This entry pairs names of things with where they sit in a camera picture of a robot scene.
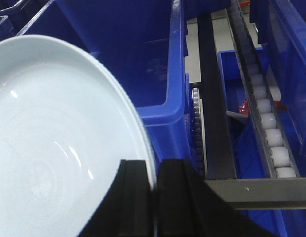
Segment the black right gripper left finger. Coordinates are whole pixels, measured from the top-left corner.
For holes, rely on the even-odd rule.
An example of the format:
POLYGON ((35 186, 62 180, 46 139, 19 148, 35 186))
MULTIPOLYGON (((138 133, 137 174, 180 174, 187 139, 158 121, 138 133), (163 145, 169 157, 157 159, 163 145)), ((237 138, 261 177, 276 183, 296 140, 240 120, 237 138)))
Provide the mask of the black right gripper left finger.
POLYGON ((152 191, 143 160, 121 160, 104 199, 80 237, 152 237, 152 191))

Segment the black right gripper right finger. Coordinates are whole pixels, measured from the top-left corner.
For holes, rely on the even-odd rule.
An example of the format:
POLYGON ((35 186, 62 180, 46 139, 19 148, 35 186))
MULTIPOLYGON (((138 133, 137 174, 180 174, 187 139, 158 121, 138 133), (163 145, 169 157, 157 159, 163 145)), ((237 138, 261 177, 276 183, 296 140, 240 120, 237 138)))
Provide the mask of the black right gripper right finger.
POLYGON ((157 175, 159 237, 272 237, 233 209, 186 159, 164 159, 157 175))

